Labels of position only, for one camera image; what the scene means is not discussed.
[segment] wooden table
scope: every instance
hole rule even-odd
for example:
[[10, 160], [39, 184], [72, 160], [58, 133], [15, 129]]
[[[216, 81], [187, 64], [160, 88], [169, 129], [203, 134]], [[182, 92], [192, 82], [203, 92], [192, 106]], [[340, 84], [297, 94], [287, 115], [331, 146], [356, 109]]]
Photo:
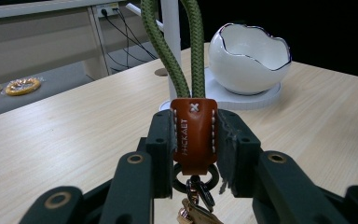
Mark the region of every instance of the wooden table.
[[[188, 49], [182, 65], [189, 80]], [[17, 223], [49, 189], [88, 192], [112, 178], [169, 97], [167, 78], [154, 74], [162, 67], [155, 60], [0, 115], [0, 223]], [[293, 63], [277, 104], [234, 112], [264, 150], [291, 156], [316, 185], [341, 196], [358, 185], [358, 77]], [[255, 223], [251, 199], [217, 191], [223, 222]], [[184, 196], [155, 200], [155, 223], [175, 223]]]

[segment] eggshell-shaped bowl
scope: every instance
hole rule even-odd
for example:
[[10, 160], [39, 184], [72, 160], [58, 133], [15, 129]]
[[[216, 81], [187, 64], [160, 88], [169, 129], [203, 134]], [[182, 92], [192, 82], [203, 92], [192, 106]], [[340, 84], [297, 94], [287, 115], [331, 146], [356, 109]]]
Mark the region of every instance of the eggshell-shaped bowl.
[[220, 85], [237, 94], [252, 95], [281, 82], [292, 56], [282, 38], [263, 28], [227, 23], [214, 34], [208, 60]]

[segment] metal key ring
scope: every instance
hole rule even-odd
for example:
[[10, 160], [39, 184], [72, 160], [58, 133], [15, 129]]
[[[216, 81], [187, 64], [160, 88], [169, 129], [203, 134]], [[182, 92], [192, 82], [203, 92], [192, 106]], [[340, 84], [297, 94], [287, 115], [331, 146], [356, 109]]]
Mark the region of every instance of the metal key ring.
[[[183, 184], [178, 180], [177, 176], [182, 171], [182, 165], [180, 163], [176, 163], [173, 166], [173, 173], [175, 179], [172, 182], [172, 186], [179, 192], [187, 193], [186, 184]], [[219, 182], [219, 172], [217, 171], [217, 167], [214, 164], [208, 166], [208, 172], [211, 173], [212, 177], [205, 183], [208, 190], [213, 189], [216, 187], [217, 183]]]

